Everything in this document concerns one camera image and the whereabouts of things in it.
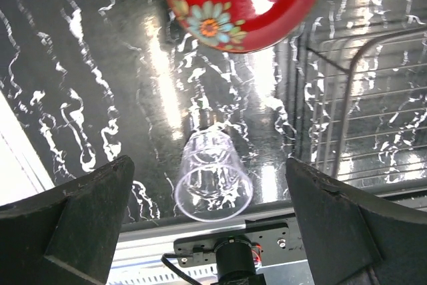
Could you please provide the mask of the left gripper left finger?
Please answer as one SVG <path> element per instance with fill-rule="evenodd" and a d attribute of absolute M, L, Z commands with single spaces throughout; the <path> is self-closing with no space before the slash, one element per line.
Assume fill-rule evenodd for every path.
<path fill-rule="evenodd" d="M 2 284 L 105 284 L 135 165 L 129 156 L 1 206 Z"/>

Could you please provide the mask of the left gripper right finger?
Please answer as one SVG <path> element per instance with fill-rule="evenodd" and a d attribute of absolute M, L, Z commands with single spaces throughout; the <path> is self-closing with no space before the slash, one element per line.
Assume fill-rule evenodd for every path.
<path fill-rule="evenodd" d="M 425 284 L 426 212 L 297 160 L 286 180 L 315 284 Z"/>

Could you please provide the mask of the wire dish rack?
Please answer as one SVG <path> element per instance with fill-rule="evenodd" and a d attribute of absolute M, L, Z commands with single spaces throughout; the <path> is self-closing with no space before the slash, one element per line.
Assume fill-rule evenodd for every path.
<path fill-rule="evenodd" d="M 358 188 L 426 188 L 426 28 L 306 47 L 307 161 Z"/>

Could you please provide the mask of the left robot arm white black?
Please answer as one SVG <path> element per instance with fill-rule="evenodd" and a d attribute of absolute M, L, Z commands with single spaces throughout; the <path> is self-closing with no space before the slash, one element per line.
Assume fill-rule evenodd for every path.
<path fill-rule="evenodd" d="M 220 284 L 264 284 L 254 255 L 303 252 L 316 284 L 425 284 L 426 212 L 335 180 L 290 158 L 294 213 L 243 230 L 182 238 L 161 257 L 215 264 Z M 2 284 L 105 284 L 133 180 L 122 156 L 93 173 L 1 206 Z"/>

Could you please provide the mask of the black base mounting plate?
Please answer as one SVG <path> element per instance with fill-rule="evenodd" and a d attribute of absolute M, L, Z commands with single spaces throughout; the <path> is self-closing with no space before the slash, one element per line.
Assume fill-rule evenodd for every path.
<path fill-rule="evenodd" d="M 173 243 L 173 250 L 185 258 L 179 261 L 181 267 L 193 267 L 215 264 L 218 250 L 233 243 L 248 246 L 255 263 L 262 267 L 306 259 L 298 223 L 290 216 L 246 220 L 239 230 L 180 238 Z"/>

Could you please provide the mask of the clear drinking glass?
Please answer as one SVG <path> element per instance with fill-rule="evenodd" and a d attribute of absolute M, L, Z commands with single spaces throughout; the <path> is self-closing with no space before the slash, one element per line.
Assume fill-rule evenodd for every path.
<path fill-rule="evenodd" d="M 174 190 L 184 215 L 199 222 L 228 220 L 249 206 L 253 194 L 252 180 L 228 134 L 205 129 L 190 135 Z"/>

